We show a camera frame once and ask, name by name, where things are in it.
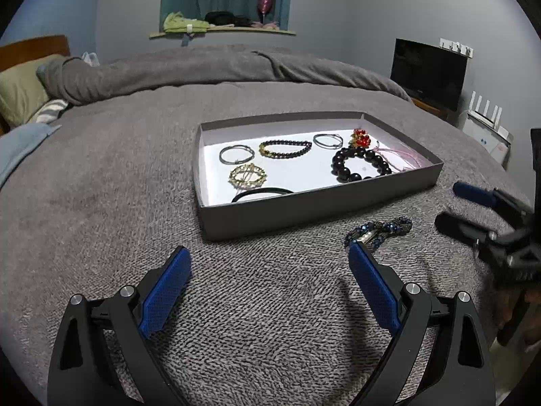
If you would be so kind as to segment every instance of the flat screen monitor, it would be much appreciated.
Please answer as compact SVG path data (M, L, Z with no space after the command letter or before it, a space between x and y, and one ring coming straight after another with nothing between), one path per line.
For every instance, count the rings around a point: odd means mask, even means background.
M397 39L391 79L416 99L456 111L467 60L443 48Z

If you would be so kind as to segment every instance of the window sill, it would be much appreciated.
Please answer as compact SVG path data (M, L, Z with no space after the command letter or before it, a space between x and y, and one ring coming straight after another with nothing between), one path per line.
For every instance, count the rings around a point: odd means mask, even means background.
M296 32L293 32L291 30L279 30L279 29L264 29L259 27L224 27L224 26L216 26L216 27L209 27L207 29L207 32L205 33L212 33L212 32L254 32L254 33L273 33L275 35L297 35ZM153 38L160 38L160 37L174 37L184 35L183 33L166 33L166 32L156 32L151 33L149 35L150 39Z

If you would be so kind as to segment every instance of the cardboard box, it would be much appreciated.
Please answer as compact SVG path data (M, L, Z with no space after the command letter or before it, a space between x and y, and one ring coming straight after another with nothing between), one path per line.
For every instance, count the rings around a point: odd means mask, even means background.
M359 182L340 183L331 173L332 158L337 149L324 149L312 143L312 149L300 157L272 159L259 153L259 143L267 140L313 142L318 133L340 134L344 147L349 145L353 129L365 129L373 148L377 141L398 169L407 171L378 176L375 168L363 159L348 159L346 166L363 178ZM236 167L219 161L226 146L245 144L255 151L248 163L263 168L267 180L263 187L293 191L288 195L254 194L231 200L239 192L228 181ZM204 237L226 240L240 236L295 226L331 215L339 215L373 206L433 186L442 171L443 162L403 133L363 112L293 112L286 114L239 117L201 124L195 139L193 160L197 207ZM271 147L273 151L295 152L300 146ZM243 152L226 152L226 160L241 160Z

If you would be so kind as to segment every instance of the pink balloon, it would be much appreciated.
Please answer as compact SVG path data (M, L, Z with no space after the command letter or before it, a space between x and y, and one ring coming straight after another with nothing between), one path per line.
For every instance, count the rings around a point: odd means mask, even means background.
M269 13L272 8L273 0L258 0L258 10L263 15Z

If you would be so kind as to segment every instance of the gray wall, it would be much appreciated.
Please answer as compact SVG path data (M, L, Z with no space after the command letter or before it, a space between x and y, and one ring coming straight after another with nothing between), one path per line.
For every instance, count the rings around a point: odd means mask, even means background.
M0 46L26 38L64 34L71 53L96 50L97 0L24 0Z
M441 37L474 48L462 107L475 90L503 108L501 124L515 136L508 173L533 200L529 133L541 127L541 41L516 0L351 0L349 6L347 61L380 74L391 74L396 38L438 46Z
M208 33L193 45L250 44L282 46L321 57L345 60L349 0L291 0L289 27L296 37L263 33ZM159 30L160 0L99 0L97 52L101 61L180 47L179 39L150 40Z

